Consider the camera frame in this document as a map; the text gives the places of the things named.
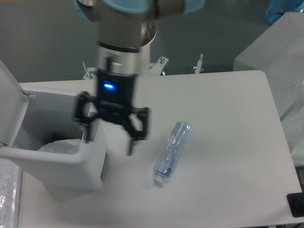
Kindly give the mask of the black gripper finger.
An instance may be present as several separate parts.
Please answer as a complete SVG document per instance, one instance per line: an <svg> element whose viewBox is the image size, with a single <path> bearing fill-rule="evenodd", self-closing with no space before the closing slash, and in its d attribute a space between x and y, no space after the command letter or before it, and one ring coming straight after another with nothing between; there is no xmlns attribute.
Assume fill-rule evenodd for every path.
<svg viewBox="0 0 304 228"><path fill-rule="evenodd" d="M133 147L147 138L149 131L150 108L133 108L131 114L123 120L123 127L130 136L127 156L133 154Z"/></svg>
<svg viewBox="0 0 304 228"><path fill-rule="evenodd" d="M76 107L73 115L73 120L84 128L86 134L85 142L91 141L92 136L92 123L95 121L99 114L93 114L93 116L85 115L85 107L87 104L93 103L95 97L88 92L83 91L76 97Z"/></svg>

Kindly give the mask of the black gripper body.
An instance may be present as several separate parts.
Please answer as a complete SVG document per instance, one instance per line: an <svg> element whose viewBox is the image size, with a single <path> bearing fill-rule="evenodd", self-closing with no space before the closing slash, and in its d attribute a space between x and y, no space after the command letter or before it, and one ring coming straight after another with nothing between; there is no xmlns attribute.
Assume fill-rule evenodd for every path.
<svg viewBox="0 0 304 228"><path fill-rule="evenodd" d="M99 118L118 125L130 121L135 79L136 75L98 70L95 107Z"/></svg>

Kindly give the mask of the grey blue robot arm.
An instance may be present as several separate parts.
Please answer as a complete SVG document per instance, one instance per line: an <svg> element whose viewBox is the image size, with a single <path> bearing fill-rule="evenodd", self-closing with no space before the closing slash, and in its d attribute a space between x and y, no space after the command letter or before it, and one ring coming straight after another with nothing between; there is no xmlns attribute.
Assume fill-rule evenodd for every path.
<svg viewBox="0 0 304 228"><path fill-rule="evenodd" d="M76 9L90 22L100 23L97 42L96 94L77 96L74 120L91 133L96 119L122 126L130 146L145 140L150 109L133 106L136 80L140 74L143 25L201 9L202 0L76 0Z"/></svg>

